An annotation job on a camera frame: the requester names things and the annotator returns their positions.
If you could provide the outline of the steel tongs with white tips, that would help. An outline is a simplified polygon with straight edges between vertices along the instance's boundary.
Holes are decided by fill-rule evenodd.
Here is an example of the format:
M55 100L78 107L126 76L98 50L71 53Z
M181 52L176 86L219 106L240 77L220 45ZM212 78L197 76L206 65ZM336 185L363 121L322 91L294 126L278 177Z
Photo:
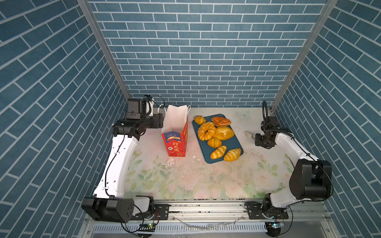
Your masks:
M251 139L251 140L255 140L255 134L252 134L251 132L249 131L244 131L244 134L247 138Z

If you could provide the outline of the golden croissant roll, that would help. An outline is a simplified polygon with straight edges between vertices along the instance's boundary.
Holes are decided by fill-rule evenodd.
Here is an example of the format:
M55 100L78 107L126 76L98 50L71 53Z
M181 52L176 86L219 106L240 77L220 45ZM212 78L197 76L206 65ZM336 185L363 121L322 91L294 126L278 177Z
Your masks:
M236 161L240 156L241 156L240 148L231 149L224 156L224 161L227 161L227 162Z

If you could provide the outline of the red white paper bag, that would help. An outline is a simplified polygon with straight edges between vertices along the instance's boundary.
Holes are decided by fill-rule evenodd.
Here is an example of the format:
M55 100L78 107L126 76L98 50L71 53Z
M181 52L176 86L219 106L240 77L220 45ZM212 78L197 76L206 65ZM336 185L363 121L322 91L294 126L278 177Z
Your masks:
M161 135L170 157L185 157L188 141L188 114L190 106L169 105Z

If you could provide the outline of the yellow striped long roll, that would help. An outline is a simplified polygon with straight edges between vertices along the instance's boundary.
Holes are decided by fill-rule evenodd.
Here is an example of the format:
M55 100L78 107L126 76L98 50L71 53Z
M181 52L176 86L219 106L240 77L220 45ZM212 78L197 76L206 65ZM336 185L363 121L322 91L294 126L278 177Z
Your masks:
M216 148L210 155L210 158L212 160L222 158L225 155L225 152L227 150L227 146L222 145L218 148Z

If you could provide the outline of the small striped pumpkin bun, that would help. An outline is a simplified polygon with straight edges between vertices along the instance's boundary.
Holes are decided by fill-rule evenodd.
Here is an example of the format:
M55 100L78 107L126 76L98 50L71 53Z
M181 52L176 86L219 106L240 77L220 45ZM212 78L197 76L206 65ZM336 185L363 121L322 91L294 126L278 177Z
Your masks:
M212 148L218 148L222 145L222 141L218 138L211 138L208 142L207 142L208 146L212 147Z

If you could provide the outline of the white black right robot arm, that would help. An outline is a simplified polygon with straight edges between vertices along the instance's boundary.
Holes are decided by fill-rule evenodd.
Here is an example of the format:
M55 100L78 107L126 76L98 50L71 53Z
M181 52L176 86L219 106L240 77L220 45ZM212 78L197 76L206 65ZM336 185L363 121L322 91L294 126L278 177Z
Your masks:
M279 146L294 167L289 185L265 196L262 206L264 212L283 209L302 201L325 201L333 195L330 162L311 154L289 129L280 126L277 117L264 116L261 129L263 134L255 135L255 145L265 149Z

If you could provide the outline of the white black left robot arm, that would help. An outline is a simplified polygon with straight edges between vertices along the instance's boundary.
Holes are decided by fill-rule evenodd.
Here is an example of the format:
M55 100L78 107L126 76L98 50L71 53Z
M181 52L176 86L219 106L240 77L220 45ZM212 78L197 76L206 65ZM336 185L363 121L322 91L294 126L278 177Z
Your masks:
M105 171L91 197L82 201L82 209L95 221L127 223L136 217L147 219L154 215L151 196L124 197L124 183L133 153L147 129L163 127L164 116L154 114L150 95L129 98L123 119L113 125L112 149Z

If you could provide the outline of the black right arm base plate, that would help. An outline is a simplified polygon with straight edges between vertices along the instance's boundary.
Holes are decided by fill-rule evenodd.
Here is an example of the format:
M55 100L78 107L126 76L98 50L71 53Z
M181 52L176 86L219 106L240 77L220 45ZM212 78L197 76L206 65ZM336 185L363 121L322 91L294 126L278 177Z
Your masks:
M244 208L247 210L250 220L286 220L289 218L286 208L275 208L268 204L261 204L258 202L246 202Z

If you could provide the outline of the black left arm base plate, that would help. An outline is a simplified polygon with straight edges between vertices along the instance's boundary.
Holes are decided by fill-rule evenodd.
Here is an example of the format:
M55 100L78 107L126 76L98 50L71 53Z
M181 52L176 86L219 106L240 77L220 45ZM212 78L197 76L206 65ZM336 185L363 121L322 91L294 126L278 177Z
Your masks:
M149 209L146 212L143 212L142 214L138 212L136 215L132 216L131 220L140 221L143 218L151 220L153 215L156 215L156 220L168 220L169 207L169 204L155 204L153 207L149 206Z

